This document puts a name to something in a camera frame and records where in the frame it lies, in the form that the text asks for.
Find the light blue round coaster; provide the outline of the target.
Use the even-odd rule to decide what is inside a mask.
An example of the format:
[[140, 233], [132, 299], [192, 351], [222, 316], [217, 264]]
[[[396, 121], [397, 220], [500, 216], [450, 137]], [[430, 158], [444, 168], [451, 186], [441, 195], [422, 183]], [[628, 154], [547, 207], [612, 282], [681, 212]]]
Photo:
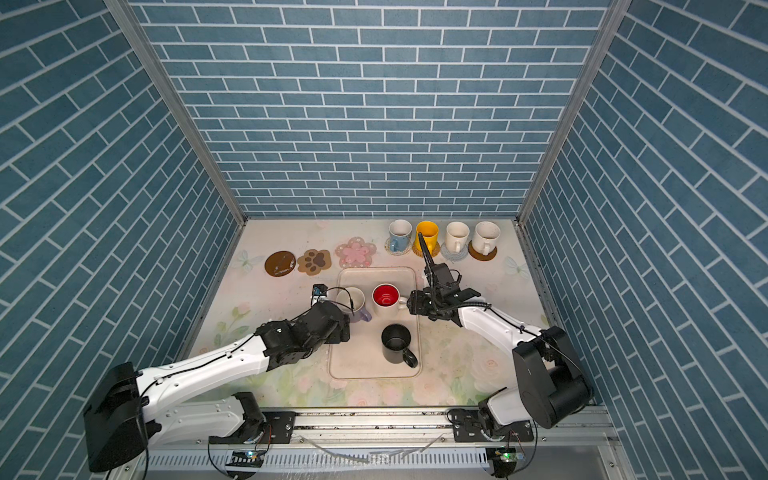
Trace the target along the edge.
[[458, 262], [468, 256], [468, 245], [465, 244], [458, 252], [452, 251], [445, 243], [440, 245], [440, 254], [449, 262]]

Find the cork paw print coaster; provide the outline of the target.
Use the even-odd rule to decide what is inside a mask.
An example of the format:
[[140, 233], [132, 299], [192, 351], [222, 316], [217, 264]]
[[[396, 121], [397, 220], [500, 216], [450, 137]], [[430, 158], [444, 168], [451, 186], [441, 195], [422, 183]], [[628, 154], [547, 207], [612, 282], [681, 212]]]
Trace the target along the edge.
[[296, 261], [299, 272], [308, 276], [318, 275], [332, 267], [332, 258], [328, 250], [309, 249]]

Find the woven rattan round coaster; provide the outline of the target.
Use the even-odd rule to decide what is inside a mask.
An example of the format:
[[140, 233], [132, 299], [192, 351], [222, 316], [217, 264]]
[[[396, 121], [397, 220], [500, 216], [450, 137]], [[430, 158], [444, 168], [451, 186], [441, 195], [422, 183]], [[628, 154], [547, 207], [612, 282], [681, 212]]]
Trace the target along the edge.
[[[441, 251], [441, 247], [439, 243], [435, 245], [428, 244], [428, 247], [430, 249], [430, 255], [432, 257], [436, 257]], [[423, 256], [422, 251], [420, 249], [420, 243], [418, 241], [415, 241], [413, 244], [413, 252], [420, 257]]]

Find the pink flower coaster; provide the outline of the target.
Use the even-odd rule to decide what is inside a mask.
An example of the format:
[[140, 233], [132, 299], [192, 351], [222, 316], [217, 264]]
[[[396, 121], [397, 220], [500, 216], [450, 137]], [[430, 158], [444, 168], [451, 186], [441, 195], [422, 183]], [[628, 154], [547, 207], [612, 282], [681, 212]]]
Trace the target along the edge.
[[335, 254], [339, 257], [339, 265], [342, 269], [368, 268], [373, 264], [373, 256], [376, 251], [375, 244], [357, 236], [337, 246]]

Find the brown round coaster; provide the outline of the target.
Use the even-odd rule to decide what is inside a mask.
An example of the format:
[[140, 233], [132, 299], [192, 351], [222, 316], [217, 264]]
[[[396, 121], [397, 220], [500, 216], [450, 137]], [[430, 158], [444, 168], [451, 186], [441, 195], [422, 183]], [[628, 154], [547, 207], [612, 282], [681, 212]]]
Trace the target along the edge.
[[468, 244], [468, 253], [469, 253], [469, 255], [472, 258], [474, 258], [474, 259], [476, 259], [478, 261], [487, 262], [487, 261], [493, 260], [496, 257], [496, 255], [498, 253], [498, 248], [494, 247], [488, 254], [482, 254], [481, 252], [477, 251], [473, 247], [472, 243], [469, 243]]
[[296, 256], [286, 250], [277, 251], [269, 255], [264, 263], [265, 272], [271, 277], [283, 277], [291, 273], [296, 267]]

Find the white mug purple handle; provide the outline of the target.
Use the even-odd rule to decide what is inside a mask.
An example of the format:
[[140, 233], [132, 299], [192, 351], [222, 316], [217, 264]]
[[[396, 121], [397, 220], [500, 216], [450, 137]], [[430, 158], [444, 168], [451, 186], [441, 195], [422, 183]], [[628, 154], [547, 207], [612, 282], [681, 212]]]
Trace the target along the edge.
[[341, 287], [336, 301], [341, 303], [350, 313], [350, 322], [370, 322], [371, 313], [366, 307], [366, 297], [364, 292], [352, 286]]

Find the white speckled mug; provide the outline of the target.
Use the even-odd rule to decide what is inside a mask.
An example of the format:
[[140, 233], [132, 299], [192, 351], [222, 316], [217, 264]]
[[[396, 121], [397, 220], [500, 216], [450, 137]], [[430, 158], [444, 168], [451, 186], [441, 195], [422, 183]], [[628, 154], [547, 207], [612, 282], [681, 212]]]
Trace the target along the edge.
[[497, 247], [500, 235], [501, 229], [496, 223], [481, 221], [475, 226], [471, 243], [477, 251], [488, 254], [494, 247]]

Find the light blue mug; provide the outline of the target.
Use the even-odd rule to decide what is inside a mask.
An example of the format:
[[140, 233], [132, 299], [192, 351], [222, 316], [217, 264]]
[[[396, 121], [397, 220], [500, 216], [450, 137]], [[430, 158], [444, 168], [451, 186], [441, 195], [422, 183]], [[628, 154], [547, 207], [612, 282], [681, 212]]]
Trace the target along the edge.
[[403, 250], [410, 243], [412, 224], [405, 219], [397, 219], [389, 225], [389, 238], [393, 250]]

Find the yellow mug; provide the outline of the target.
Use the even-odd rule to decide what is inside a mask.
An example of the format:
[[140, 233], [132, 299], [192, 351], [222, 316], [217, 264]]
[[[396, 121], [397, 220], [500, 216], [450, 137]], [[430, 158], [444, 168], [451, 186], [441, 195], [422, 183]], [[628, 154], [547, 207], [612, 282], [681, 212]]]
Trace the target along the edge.
[[439, 243], [438, 234], [439, 234], [439, 227], [436, 223], [432, 221], [422, 221], [417, 225], [415, 241], [418, 241], [420, 243], [421, 251], [422, 251], [422, 248], [425, 247], [430, 255], [430, 249], [428, 247], [428, 244], [435, 245]]

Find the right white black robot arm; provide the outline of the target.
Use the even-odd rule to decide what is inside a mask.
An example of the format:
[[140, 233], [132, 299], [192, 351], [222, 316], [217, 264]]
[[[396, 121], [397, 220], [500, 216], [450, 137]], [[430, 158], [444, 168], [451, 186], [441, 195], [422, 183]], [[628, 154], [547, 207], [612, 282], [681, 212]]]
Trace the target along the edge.
[[479, 422], [487, 437], [499, 439], [519, 422], [549, 429], [587, 406], [592, 388], [562, 328], [535, 327], [498, 311], [478, 291], [463, 289], [458, 271], [430, 257], [424, 273], [427, 286], [411, 291], [407, 299], [410, 313], [451, 321], [482, 336], [513, 360], [516, 386], [478, 404]]

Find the red mug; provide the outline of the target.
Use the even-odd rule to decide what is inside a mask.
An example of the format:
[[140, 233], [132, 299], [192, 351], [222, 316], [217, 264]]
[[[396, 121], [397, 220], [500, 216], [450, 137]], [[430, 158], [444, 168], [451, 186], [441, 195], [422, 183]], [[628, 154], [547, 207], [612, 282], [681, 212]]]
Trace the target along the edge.
[[407, 311], [407, 298], [400, 294], [399, 289], [390, 283], [376, 286], [372, 293], [373, 314], [377, 318], [394, 319]]

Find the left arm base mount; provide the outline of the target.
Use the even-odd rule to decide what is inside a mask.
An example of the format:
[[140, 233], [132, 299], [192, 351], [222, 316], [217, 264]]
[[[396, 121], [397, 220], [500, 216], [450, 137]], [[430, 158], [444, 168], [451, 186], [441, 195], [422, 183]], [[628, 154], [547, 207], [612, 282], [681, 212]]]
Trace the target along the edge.
[[293, 411], [264, 413], [263, 420], [245, 419], [233, 433], [227, 436], [210, 436], [210, 444], [271, 443], [289, 444], [297, 414]]

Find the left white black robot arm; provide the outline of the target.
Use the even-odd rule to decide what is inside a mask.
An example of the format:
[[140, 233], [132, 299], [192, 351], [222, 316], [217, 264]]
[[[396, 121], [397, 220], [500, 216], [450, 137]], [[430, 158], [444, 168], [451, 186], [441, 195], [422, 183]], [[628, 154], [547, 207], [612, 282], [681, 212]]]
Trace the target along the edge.
[[184, 361], [107, 371], [83, 408], [88, 466], [108, 472], [138, 457], [169, 429], [161, 414], [223, 384], [295, 364], [350, 338], [351, 311], [317, 301], [292, 319], [271, 320], [229, 345]]

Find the black mug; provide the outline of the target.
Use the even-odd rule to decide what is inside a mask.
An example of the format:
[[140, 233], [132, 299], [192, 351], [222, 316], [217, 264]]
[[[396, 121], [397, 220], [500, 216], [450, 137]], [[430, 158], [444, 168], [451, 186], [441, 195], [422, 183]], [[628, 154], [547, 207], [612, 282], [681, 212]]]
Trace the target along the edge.
[[402, 324], [390, 324], [381, 334], [384, 358], [392, 364], [404, 363], [410, 368], [419, 365], [416, 355], [410, 350], [410, 330]]

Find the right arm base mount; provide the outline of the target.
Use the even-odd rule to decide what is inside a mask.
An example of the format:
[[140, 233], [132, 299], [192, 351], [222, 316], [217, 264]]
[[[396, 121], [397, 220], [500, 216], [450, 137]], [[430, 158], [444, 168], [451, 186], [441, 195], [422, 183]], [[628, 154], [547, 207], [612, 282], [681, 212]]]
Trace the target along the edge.
[[500, 425], [484, 408], [451, 408], [446, 412], [446, 418], [452, 426], [454, 441], [457, 443], [534, 440], [532, 424], [529, 421]]

